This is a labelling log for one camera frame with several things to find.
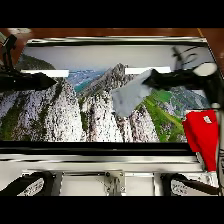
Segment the black border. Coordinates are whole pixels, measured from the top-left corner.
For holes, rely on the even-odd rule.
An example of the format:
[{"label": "black border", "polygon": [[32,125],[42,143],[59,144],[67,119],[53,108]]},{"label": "black border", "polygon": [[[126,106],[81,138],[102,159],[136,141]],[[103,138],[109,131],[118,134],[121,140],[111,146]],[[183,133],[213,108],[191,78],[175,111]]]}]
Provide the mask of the black border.
[{"label": "black border", "polygon": [[[214,55],[207,42],[189,41],[87,41],[78,42],[49,41],[27,43],[25,47],[46,46],[86,46],[86,45],[185,45],[208,47],[214,61]],[[195,155],[188,143],[116,143],[116,142],[25,142],[1,141],[0,154],[27,155],[85,155],[85,156],[192,156]]]}]

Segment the red cloth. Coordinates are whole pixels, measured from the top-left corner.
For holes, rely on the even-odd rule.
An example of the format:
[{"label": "red cloth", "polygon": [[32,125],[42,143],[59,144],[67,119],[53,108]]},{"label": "red cloth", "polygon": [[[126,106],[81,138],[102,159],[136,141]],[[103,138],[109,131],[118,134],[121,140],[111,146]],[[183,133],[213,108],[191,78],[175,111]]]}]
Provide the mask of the red cloth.
[{"label": "red cloth", "polygon": [[218,124],[215,112],[213,110],[192,111],[186,115],[186,120],[182,123],[192,151],[200,152],[208,171],[216,171]]}]

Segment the television screen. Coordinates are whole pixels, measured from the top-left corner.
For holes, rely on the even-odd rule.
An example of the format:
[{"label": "television screen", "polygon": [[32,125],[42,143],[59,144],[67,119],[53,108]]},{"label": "television screen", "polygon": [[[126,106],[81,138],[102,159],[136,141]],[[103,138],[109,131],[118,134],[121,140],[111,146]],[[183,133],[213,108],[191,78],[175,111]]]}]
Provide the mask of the television screen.
[{"label": "television screen", "polygon": [[[152,89],[128,117],[116,115],[110,93],[149,67],[173,71],[176,58],[172,47],[25,47],[17,69],[69,70],[69,76],[55,77],[57,83],[47,90],[1,94],[0,140],[186,142],[182,126],[186,110],[209,108],[202,91],[184,87],[170,91]],[[207,47],[176,47],[186,59],[186,69],[214,62]]]}]

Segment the wooden surface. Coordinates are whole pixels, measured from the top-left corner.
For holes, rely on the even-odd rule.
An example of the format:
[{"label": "wooden surface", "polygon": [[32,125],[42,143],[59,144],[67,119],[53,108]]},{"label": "wooden surface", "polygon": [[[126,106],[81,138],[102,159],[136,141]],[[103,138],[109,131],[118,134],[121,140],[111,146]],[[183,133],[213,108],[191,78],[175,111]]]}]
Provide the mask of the wooden surface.
[{"label": "wooden surface", "polygon": [[[29,28],[30,33],[18,33],[17,48],[12,51],[15,64],[28,39],[76,36],[204,36],[224,73],[224,28]],[[8,28],[0,28],[5,36]]]}]

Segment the sky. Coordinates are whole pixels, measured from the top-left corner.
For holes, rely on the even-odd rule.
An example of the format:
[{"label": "sky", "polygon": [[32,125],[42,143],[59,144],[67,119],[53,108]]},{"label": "sky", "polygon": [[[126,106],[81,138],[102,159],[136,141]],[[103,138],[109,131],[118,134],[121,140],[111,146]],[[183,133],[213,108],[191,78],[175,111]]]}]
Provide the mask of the sky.
[{"label": "sky", "polygon": [[[96,71],[107,70],[118,63],[130,67],[169,66],[173,70],[175,58],[172,57],[172,46],[66,46],[66,47],[26,47],[24,54],[51,63],[56,69]],[[182,52],[189,46],[178,46]],[[202,62],[213,61],[208,49],[196,48],[185,53],[196,53],[195,62],[187,67]]]}]

